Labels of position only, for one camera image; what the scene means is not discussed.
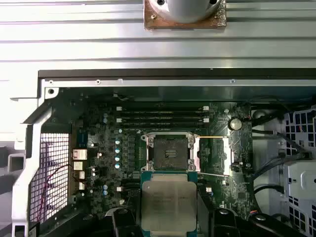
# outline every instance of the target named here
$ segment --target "black cable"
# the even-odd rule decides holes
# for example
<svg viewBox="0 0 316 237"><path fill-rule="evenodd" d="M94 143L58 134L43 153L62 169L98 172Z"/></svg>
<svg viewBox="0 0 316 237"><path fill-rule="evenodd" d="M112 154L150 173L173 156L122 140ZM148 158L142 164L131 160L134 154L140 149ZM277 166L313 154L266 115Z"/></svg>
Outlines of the black cable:
<svg viewBox="0 0 316 237"><path fill-rule="evenodd" d="M254 174L252 174L252 176L250 177L250 180L249 180L250 187L252 187L252 190L253 190L254 180L256 178L258 178L260 175L262 175L265 172L269 171L270 169L272 169L272 168L274 168L274 167L276 167L278 165L284 164L286 162L302 159L304 157L305 157L305 154L299 153L298 155L295 155L295 156L292 156L292 157L289 157L289 158L277 157L277 158L271 159L266 165L261 167ZM261 208L260 208L260 206L259 206L259 204L257 202L256 195L255 195L257 192L258 191L253 190L253 193L250 193L250 194L253 196L253 202L254 202L255 206L257 207L258 213L262 213Z"/></svg>
<svg viewBox="0 0 316 237"><path fill-rule="evenodd" d="M251 187L253 187L253 185L254 185L253 181L254 181L254 179L251 180ZM252 193L252 195L253 195L253 202L254 202L254 204L255 204L255 206L257 208L258 213L262 213L262 210L261 210L261 208L259 206L259 203L257 201L256 193L261 191L261 190L264 190L264 189L275 189L275 190L277 190L280 193L284 193L283 187L280 186L280 185L264 185L262 187L257 188L256 190L254 190L254 192Z"/></svg>
<svg viewBox="0 0 316 237"><path fill-rule="evenodd" d="M261 190L264 190L264 189L274 189L274 190L278 191L279 193L284 194L284 189L280 185L264 185L264 186L261 186L261 187L257 188L254 191L254 194L256 194L257 192L260 192Z"/></svg>
<svg viewBox="0 0 316 237"><path fill-rule="evenodd" d="M274 131L261 131L257 129L252 130L253 133L259 133L259 134L265 134L265 135L276 135L280 138L283 138L285 141L287 141L293 148L295 148L299 152L305 152L305 150L299 146L296 142L292 141L290 138L287 136L283 135L282 133L279 132L274 132Z"/></svg>
<svg viewBox="0 0 316 237"><path fill-rule="evenodd" d="M290 220L290 218L288 218L287 216L285 216L285 215L283 215L281 213L273 214L271 217L276 218L276 219L278 217L280 217L280 221L281 222L289 222L291 224L292 228L294 228L296 230L298 229L298 227Z"/></svg>
<svg viewBox="0 0 316 237"><path fill-rule="evenodd" d="M265 134L265 135L274 135L273 131L261 131L261 130L253 129L252 132L258 133L258 134Z"/></svg>
<svg viewBox="0 0 316 237"><path fill-rule="evenodd" d="M311 108L312 103L309 102L307 104L304 105L298 105L292 108L292 111L288 111L285 109L279 109L277 111L274 111L268 115L262 116L260 118L255 118L252 120L252 127L256 127L258 125L263 125L275 118L281 118L284 117L285 114L287 114L288 112L294 112L294 111L301 111L301 110L307 110Z"/></svg>

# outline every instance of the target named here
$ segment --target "aluminum chassis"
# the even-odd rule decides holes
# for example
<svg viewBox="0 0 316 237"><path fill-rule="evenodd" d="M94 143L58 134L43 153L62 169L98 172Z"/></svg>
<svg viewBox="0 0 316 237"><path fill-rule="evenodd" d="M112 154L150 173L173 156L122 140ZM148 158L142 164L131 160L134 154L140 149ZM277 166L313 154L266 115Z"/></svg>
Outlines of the aluminum chassis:
<svg viewBox="0 0 316 237"><path fill-rule="evenodd" d="M25 165L25 169L23 170L21 176L17 180L17 182L13 186L13 200L12 200L12 232L14 233L15 226L25 226L25 236L28 236L28 187L32 180L32 177L36 173L39 167L39 150L40 150L40 129L41 126L50 118L52 114L51 108L46 108L43 110L44 102L57 97L61 90L67 87L134 87L134 86L166 86L166 87L205 87L205 86L214 86L215 88L218 86L224 86L225 88L233 88L235 86L243 86L243 87L254 87L254 86L262 86L265 88L266 86L276 86L282 87L287 86L288 81L283 79L276 80L260 80L260 84L255 80L250 79L209 79L208 77L202 77L203 79L196 80L187 80L181 79L182 76L176 78L173 75L175 80L169 79L150 79L155 78L154 76L149 76L147 79L127 79L117 77L110 78L58 78L56 75L53 78L45 78L38 80L38 104L39 108L26 120L25 123L33 124L33 135L32 135L32 155L30 157L27 156L27 161ZM291 87L294 88L306 88L306 87L315 87L316 80L313 79L305 79L305 80L291 80Z"/></svg>
<svg viewBox="0 0 316 237"><path fill-rule="evenodd" d="M225 30L148 32L143 27L141 0L132 0L128 4L124 0L69 0L57 1L53 6L49 2L12 0L0 3L3 13L0 19L0 32L3 32L0 77L13 82L12 99L35 103L37 107L50 96L57 96L60 87L314 87L316 34L311 29L316 24L315 9L315 2L231 2L228 3ZM144 74L139 74L126 79L131 73L126 69L166 68L171 71L186 68L180 76L190 77L161 80L156 75L144 80ZM241 77L246 70L240 70L242 73L239 74L229 73L226 77L216 73L235 71L235 68L249 68L247 71L252 72L247 78ZM288 69L271 73L266 68ZM73 71L55 71L66 69ZM108 80L104 77L109 71L102 72L102 69L121 70ZM197 76L196 80L189 81L192 76ZM56 94L49 95L48 90L52 87ZM33 130L32 149L36 168L40 121L32 118L27 123L37 127ZM22 177L30 170L29 159ZM33 172L31 170L21 183L25 185L18 192L23 196L22 200L17 198L17 188L13 191L14 225L28 224L26 187Z"/></svg>

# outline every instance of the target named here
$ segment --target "metal panel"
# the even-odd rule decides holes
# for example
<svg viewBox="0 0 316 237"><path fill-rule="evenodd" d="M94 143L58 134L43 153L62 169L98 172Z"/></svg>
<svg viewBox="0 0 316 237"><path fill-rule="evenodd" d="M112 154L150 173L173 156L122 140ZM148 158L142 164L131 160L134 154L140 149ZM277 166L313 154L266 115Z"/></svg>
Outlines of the metal panel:
<svg viewBox="0 0 316 237"><path fill-rule="evenodd" d="M30 220L45 221L67 205L69 134L42 133L40 165L31 182Z"/></svg>
<svg viewBox="0 0 316 237"><path fill-rule="evenodd" d="M231 2L227 17L222 29L146 31L141 0L11 0L0 68L315 66L316 2Z"/></svg>

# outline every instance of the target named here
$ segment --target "white surface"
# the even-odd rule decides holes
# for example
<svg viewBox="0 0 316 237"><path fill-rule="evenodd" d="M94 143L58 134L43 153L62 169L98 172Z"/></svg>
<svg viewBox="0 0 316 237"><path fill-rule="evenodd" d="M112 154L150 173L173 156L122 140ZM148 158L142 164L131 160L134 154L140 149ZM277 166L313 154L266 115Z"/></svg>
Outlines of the white surface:
<svg viewBox="0 0 316 237"><path fill-rule="evenodd" d="M299 200L313 200L316 197L316 160L298 161L285 166L285 172L292 179L288 195Z"/></svg>

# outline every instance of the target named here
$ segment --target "red wire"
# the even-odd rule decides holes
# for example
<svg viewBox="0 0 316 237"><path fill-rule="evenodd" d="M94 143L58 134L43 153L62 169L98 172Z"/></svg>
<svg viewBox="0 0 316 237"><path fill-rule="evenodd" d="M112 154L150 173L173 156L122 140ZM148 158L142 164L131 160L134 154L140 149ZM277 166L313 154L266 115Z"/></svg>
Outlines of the red wire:
<svg viewBox="0 0 316 237"><path fill-rule="evenodd" d="M44 184L44 189L43 189L43 192L41 194L41 200L40 200L40 207L39 207L39 213L38 213L38 216L37 216L37 221L40 221L40 216L41 216L41 210L42 210L42 207L43 207L43 203L44 203L44 194L46 192L46 188L47 188L47 184L48 184L48 181L50 180L51 177L53 177L54 174L57 173L58 170L60 170L61 168L64 168L66 166L70 166L72 169L73 169L73 166L71 164L66 164L66 165L63 165L59 168L57 168L51 175L49 175L49 177L47 178L47 180L45 181L45 184Z"/></svg>

